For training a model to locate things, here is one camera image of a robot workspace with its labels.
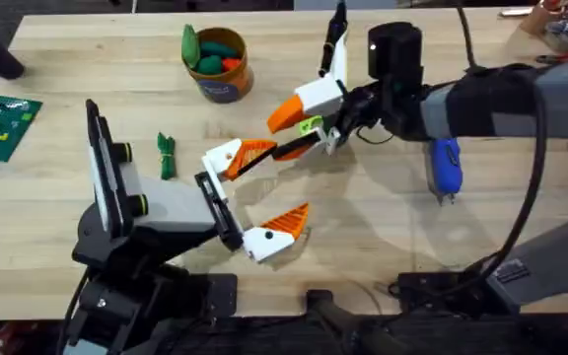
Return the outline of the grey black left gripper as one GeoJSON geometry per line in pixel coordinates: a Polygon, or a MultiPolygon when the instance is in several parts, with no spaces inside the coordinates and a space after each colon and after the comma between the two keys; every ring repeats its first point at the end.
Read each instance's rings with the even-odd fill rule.
{"type": "Polygon", "coordinates": [[[292,246],[306,227],[310,204],[303,203],[258,226],[242,231],[227,207],[218,180],[235,180],[270,157],[277,143],[236,138],[205,153],[206,169],[195,176],[197,185],[141,177],[132,162],[128,143],[113,145],[113,234],[132,237],[145,228],[159,236],[186,238],[214,235],[230,250],[244,251],[263,262],[292,246]]]}

